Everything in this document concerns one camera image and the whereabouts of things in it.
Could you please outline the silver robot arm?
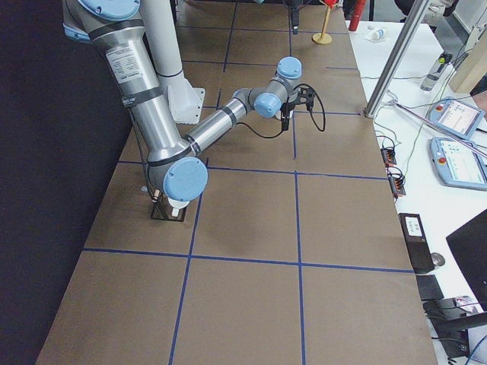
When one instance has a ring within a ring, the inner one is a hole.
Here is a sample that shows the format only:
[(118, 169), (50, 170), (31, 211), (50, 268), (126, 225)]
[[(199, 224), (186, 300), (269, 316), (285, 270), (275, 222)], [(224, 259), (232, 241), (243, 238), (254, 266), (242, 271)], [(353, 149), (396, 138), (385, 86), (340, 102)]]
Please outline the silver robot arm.
[(200, 154), (249, 112), (285, 114), (296, 100), (301, 62), (279, 61), (265, 87), (243, 88), (205, 119), (203, 90), (186, 79), (167, 1), (65, 1), (65, 35), (91, 44), (106, 59), (123, 105), (148, 147), (146, 176), (175, 208), (204, 191), (208, 172)]

